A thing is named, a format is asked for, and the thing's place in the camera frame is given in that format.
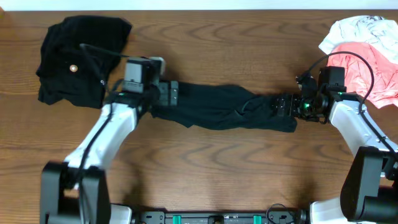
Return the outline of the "black t-shirt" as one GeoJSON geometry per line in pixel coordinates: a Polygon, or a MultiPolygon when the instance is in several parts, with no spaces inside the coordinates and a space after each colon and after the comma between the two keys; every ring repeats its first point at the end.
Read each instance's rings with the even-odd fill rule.
{"type": "Polygon", "coordinates": [[[234,128],[270,129],[292,133],[297,121],[277,115],[279,95],[256,95],[238,85],[180,83],[175,106],[154,106],[154,118],[175,121],[187,128],[212,130],[234,128]]]}

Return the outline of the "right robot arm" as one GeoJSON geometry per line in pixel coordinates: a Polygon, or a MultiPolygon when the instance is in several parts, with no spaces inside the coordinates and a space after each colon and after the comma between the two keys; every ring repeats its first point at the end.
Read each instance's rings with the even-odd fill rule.
{"type": "Polygon", "coordinates": [[[313,202],[309,223],[397,223],[397,144],[370,117],[360,96],[331,91],[311,98],[284,94],[279,116],[334,126],[354,156],[337,198],[313,202]]]}

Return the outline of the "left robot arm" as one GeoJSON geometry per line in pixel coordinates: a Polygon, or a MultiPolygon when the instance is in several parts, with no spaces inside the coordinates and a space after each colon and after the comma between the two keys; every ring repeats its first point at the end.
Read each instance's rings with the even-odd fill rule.
{"type": "Polygon", "coordinates": [[[111,203],[108,169],[121,144],[153,106],[175,106],[177,81],[118,80],[83,142],[63,162],[48,162],[41,174],[41,223],[134,223],[133,210],[111,203]]]}

